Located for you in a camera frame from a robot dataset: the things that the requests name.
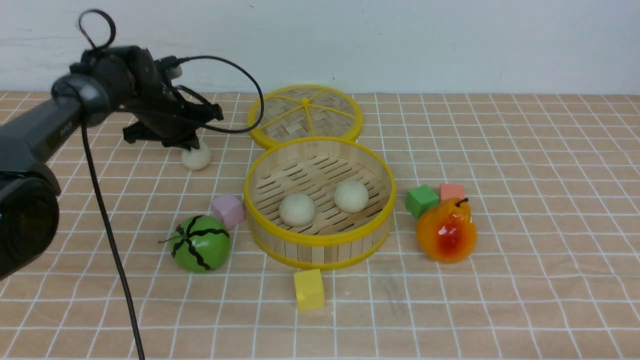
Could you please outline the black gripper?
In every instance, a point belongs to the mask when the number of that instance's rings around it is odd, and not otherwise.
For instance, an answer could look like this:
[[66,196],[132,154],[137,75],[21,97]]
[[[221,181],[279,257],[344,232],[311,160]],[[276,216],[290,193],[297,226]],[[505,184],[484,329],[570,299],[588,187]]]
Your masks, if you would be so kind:
[[209,123],[224,120],[219,104],[195,104],[180,99],[171,80],[156,68],[156,59],[147,48],[137,46],[85,50],[80,69],[94,76],[105,87],[112,107],[137,118],[122,129],[128,144],[137,141],[160,142],[165,148],[198,146],[196,127],[183,121]]

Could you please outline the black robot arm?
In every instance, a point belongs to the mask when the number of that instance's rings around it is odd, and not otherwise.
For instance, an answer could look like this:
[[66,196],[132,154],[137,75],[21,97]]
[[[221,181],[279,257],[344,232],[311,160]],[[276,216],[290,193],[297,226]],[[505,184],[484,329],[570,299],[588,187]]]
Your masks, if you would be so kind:
[[173,87],[182,59],[153,59],[137,46],[90,49],[52,85],[45,102],[1,126],[0,273],[5,279],[37,259],[57,234],[61,187],[50,158],[82,126],[100,125],[124,111],[137,121],[123,139],[198,150],[196,130],[224,116],[217,104],[199,104]]

